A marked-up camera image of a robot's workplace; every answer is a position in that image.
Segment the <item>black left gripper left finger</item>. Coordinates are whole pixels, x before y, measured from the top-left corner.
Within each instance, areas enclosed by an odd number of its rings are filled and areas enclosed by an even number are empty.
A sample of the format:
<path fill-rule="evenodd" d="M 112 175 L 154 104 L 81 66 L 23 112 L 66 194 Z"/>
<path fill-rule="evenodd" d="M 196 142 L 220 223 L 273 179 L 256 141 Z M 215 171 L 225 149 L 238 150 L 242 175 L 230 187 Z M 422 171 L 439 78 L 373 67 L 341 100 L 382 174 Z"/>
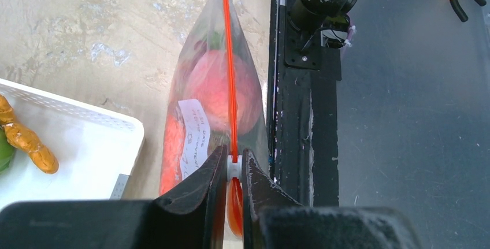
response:
<path fill-rule="evenodd" d="M 18 202 L 1 211 L 2 248 L 221 248 L 228 148 L 153 200 Z"/>

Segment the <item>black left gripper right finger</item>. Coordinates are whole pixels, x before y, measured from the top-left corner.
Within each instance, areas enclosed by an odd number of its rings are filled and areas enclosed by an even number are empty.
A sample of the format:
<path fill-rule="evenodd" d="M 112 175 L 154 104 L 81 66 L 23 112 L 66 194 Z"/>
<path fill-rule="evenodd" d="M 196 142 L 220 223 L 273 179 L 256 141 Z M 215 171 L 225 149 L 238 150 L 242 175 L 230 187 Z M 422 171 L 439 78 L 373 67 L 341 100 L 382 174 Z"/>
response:
<path fill-rule="evenodd" d="M 410 221 L 387 207 L 303 206 L 242 156 L 244 248 L 421 248 Z"/>

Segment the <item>orange carrot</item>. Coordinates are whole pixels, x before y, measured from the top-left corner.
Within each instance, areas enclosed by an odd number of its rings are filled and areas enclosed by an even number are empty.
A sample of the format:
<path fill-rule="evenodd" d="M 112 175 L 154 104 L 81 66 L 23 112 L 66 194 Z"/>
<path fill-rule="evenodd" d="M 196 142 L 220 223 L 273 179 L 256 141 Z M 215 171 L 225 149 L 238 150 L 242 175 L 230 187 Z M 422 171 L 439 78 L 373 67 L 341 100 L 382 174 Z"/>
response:
<path fill-rule="evenodd" d="M 168 114 L 164 133 L 164 150 L 159 185 L 160 195 L 168 192 L 182 181 L 180 160 L 183 152 L 184 137 L 184 125 L 175 116 Z"/>

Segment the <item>clear orange zip bag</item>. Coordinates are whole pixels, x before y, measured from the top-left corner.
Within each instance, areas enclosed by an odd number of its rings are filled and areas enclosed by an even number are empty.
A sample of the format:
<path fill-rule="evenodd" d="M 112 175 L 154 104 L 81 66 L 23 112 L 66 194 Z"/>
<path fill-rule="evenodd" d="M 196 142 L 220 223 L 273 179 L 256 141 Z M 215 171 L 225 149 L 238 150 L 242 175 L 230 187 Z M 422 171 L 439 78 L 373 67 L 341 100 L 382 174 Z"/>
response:
<path fill-rule="evenodd" d="M 262 87 L 232 0 L 207 0 L 181 49 L 165 123 L 159 192 L 200 168 L 218 146 L 251 150 L 269 169 Z"/>

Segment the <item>pink peach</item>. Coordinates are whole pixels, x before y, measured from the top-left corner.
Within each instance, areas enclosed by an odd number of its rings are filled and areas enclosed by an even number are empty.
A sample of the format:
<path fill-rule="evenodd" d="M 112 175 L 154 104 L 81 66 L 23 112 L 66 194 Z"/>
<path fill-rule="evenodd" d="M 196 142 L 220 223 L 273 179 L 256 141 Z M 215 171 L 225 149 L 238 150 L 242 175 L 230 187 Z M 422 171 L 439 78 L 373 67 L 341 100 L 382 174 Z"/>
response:
<path fill-rule="evenodd" d="M 261 86 L 255 65 L 233 56 L 237 133 L 252 130 L 263 115 Z M 228 58 L 222 50 L 206 52 L 190 73 L 183 99 L 200 101 L 213 130 L 227 131 L 229 125 Z"/>

